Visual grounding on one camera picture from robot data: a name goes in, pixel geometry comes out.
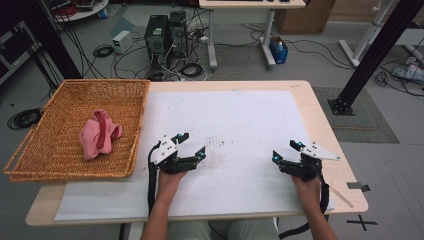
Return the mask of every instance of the desk leg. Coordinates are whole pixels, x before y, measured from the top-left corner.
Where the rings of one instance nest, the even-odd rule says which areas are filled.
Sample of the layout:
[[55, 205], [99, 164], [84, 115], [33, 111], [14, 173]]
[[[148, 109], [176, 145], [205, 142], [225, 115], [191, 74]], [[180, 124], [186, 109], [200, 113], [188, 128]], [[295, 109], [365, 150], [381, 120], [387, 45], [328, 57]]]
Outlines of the desk leg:
[[262, 50], [264, 51], [266, 60], [268, 62], [268, 69], [276, 66], [274, 57], [272, 56], [271, 51], [269, 50], [269, 36], [271, 35], [271, 28], [272, 28], [272, 21], [274, 20], [274, 14], [275, 14], [275, 9], [270, 9], [268, 12], [268, 19], [266, 21], [265, 35], [260, 38], [261, 47], [262, 47]]
[[144, 222], [131, 223], [130, 233], [128, 234], [128, 240], [140, 240], [143, 230]]
[[216, 61], [215, 45], [213, 43], [214, 29], [214, 16], [213, 10], [209, 10], [209, 38], [208, 38], [208, 55], [209, 55], [209, 66], [215, 69], [218, 66]]

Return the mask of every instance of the pink cloth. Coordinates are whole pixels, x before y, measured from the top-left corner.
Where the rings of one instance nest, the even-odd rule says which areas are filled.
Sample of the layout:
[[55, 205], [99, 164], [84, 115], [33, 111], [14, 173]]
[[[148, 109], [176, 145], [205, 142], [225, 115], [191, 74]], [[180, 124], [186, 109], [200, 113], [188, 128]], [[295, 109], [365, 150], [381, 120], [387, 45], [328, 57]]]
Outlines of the pink cloth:
[[112, 142], [122, 135], [122, 126], [112, 122], [104, 109], [93, 112], [80, 133], [80, 142], [84, 149], [84, 159], [91, 160], [100, 153], [112, 152]]

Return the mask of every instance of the black pole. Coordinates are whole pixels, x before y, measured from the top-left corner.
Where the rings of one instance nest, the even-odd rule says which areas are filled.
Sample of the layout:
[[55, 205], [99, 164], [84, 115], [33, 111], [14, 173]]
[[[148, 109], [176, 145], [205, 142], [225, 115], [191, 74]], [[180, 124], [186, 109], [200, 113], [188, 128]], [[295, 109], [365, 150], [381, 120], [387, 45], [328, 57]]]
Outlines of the black pole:
[[401, 0], [397, 4], [340, 95], [329, 101], [334, 114], [343, 115], [351, 110], [359, 92], [423, 5], [424, 0]]
[[36, 41], [43, 45], [62, 76], [65, 79], [82, 78], [39, 1], [12, 0]]

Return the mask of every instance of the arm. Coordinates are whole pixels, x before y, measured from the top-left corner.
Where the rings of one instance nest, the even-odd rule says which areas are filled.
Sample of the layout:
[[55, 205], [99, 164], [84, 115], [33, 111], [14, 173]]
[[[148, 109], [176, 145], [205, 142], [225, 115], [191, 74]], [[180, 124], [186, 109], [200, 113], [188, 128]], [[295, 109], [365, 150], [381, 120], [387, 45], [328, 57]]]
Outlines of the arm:
[[319, 179], [316, 177], [305, 183], [302, 179], [292, 176], [292, 180], [296, 185], [303, 211], [311, 227], [313, 239], [337, 239], [319, 208], [321, 187]]
[[147, 220], [141, 240], [165, 240], [168, 227], [168, 212], [172, 199], [177, 192], [180, 180], [186, 172], [166, 174], [162, 170], [159, 173], [159, 187], [155, 204], [149, 220]]

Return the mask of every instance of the white paper sheet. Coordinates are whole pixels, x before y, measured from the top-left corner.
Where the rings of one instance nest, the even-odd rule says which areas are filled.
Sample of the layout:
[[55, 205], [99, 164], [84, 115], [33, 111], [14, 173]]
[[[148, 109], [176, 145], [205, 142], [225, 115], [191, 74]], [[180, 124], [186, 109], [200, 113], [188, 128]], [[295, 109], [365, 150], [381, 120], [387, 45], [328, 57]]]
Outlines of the white paper sheet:
[[206, 146], [206, 159], [182, 179], [170, 216], [301, 211], [290, 177], [271, 161], [273, 150], [299, 159], [291, 139], [310, 143], [290, 92], [161, 92], [148, 97], [134, 174], [68, 183], [55, 220], [147, 217], [148, 153], [163, 135], [184, 132], [179, 156]]

